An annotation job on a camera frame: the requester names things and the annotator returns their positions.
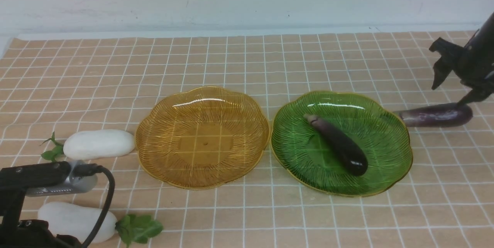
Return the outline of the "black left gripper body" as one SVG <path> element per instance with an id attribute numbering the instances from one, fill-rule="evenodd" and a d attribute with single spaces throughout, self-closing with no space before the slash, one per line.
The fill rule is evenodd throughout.
<path id="1" fill-rule="evenodd" d="M 48 222 L 21 220 L 28 190 L 63 184 L 72 167 L 68 162 L 49 162 L 6 167 L 0 172 L 0 246 L 2 248 L 81 248 L 77 238 L 54 236 Z"/>

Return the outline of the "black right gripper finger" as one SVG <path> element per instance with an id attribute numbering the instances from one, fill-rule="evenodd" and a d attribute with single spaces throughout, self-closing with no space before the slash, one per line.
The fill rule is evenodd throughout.
<path id="1" fill-rule="evenodd" d="M 493 94 L 493 91 L 493 86 L 487 86 L 486 88 L 471 87 L 471 90 L 464 97 L 462 97 L 457 104 L 462 106 L 470 103 L 483 102 Z"/>
<path id="2" fill-rule="evenodd" d="M 433 65 L 434 79 L 431 89 L 436 90 L 455 70 L 465 48 L 439 37 L 431 44 L 429 51 L 440 54 L 440 58 Z"/>

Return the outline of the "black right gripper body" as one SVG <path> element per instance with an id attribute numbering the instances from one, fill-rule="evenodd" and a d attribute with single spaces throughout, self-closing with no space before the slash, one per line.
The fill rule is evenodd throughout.
<path id="1" fill-rule="evenodd" d="M 493 90 L 494 13 L 464 46 L 460 60 L 460 79 L 473 89 Z"/>

